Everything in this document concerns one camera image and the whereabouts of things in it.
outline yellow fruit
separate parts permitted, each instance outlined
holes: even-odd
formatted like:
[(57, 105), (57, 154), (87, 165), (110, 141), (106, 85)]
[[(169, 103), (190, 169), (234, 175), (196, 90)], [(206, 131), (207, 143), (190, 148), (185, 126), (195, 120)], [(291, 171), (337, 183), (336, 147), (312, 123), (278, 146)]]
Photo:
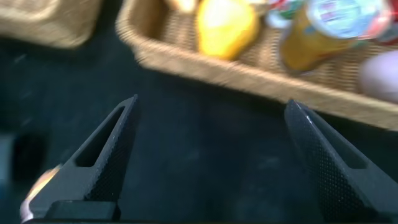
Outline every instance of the yellow fruit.
[(193, 14), (197, 8), (199, 0), (166, 0), (171, 9), (186, 14)]
[(245, 0), (203, 0), (196, 28), (199, 52), (232, 60), (256, 39), (260, 22)]

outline wicker basket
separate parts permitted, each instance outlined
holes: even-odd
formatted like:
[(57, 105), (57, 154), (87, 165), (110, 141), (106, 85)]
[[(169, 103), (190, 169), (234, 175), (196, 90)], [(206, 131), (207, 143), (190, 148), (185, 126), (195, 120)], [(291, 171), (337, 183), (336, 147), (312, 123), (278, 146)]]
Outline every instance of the wicker basket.
[(361, 95), (356, 81), (363, 60), (398, 46), (371, 45), (322, 65), (312, 75), (291, 77), (277, 61), (279, 31), (264, 28), (255, 44), (228, 62), (196, 52), (194, 23), (194, 16), (170, 11), (163, 0), (125, 0), (116, 25), (144, 67), (281, 102), (293, 98), (318, 111), (398, 130), (398, 105)]
[(102, 0), (0, 0), (0, 35), (52, 47), (86, 41)]

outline basket rim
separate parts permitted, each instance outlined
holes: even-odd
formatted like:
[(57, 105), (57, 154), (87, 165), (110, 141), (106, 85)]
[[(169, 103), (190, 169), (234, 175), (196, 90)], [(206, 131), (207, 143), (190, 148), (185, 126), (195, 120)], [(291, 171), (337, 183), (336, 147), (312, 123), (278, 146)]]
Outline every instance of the basket rim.
[[(343, 100), (347, 103), (352, 103), (352, 104), (361, 104), (364, 107), (368, 108), (377, 108), (378, 110), (383, 110), (387, 113), (390, 114), (397, 114), (398, 117), (398, 105), (393, 104), (387, 101), (381, 101), (377, 100), (368, 96), (360, 95), (357, 93), (350, 93), (347, 91), (343, 90), (337, 90), (333, 89), (327, 86), (322, 86), (316, 83), (308, 82), (305, 80), (300, 80), (296, 78), (290, 78), (290, 77), (285, 77), (272, 72), (264, 71), (264, 70), (259, 70), (255, 67), (251, 67), (249, 65), (241, 64), (239, 62), (230, 62), (230, 61), (224, 61), (224, 60), (219, 60), (215, 58), (209, 58), (205, 55), (199, 54), (197, 52), (191, 52), (189, 50), (177, 47), (173, 44), (168, 44), (159, 40), (151, 39), (149, 37), (143, 36), (140, 33), (137, 32), (136, 27), (131, 24), (130, 18), (131, 18), (131, 13), (134, 12), (135, 7), (137, 7), (139, 1), (138, 0), (124, 0), (124, 3), (122, 5), (122, 8), (119, 12), (118, 19), (116, 21), (116, 33), (120, 37), (120, 39), (127, 44), (128, 46), (132, 47), (134, 50), (134, 47), (140, 47), (141, 49), (147, 49), (155, 52), (167, 52), (167, 54), (172, 55), (173, 57), (178, 57), (178, 58), (184, 58), (188, 60), (195, 60), (199, 61), (202, 63), (205, 63), (207, 65), (210, 65), (212, 67), (218, 67), (218, 68), (227, 68), (227, 69), (232, 69), (234, 71), (239, 71), (242, 73), (246, 73), (248, 76), (254, 76), (256, 78), (261, 78), (267, 82), (271, 83), (277, 83), (280, 86), (284, 86), (284, 88), (294, 88), (296, 90), (306, 90), (310, 93), (322, 95), (325, 98), (329, 98), (330, 101), (332, 100)], [(283, 101), (284, 103), (287, 102), (286, 99), (281, 98), (281, 97), (275, 97), (275, 96), (265, 96), (263, 97), (268, 97), (268, 98), (274, 98), (279, 101)], [(356, 121), (366, 122), (366, 120), (361, 119), (360, 116), (347, 116), (344, 114), (342, 111), (329, 111), (325, 110), (322, 107), (319, 107), (318, 105), (314, 105), (311, 103), (308, 103), (305, 100), (300, 99), (300, 102), (306, 104), (307, 106), (316, 109), (318, 111), (322, 111), (327, 114), (332, 114), (335, 116), (341, 116), (344, 118), (348, 119), (354, 119)]]

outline dark floor mat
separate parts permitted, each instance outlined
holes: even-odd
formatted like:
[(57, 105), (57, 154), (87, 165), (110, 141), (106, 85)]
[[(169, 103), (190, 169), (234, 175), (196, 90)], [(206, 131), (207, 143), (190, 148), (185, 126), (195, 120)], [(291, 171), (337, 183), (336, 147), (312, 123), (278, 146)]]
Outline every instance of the dark floor mat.
[[(287, 137), (284, 105), (141, 68), (114, 32), (120, 3), (106, 1), (94, 37), (77, 50), (0, 42), (0, 128), (46, 136), (43, 169), (49, 169), (137, 93), (142, 122), (120, 201), (123, 218), (317, 219)], [(398, 180), (397, 133), (325, 118)], [(0, 211), (5, 223), (18, 222), (28, 189), (15, 186)]]

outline white object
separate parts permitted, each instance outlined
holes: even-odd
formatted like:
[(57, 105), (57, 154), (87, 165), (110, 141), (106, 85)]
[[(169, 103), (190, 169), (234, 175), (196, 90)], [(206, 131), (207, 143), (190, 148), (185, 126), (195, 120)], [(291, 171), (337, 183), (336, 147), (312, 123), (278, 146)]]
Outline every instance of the white object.
[(276, 9), (270, 10), (268, 15), (265, 17), (265, 20), (269, 27), (276, 29), (286, 29), (292, 24), (290, 19), (285, 19), (280, 16)]
[(360, 71), (359, 85), (365, 95), (398, 103), (398, 50), (366, 61)]

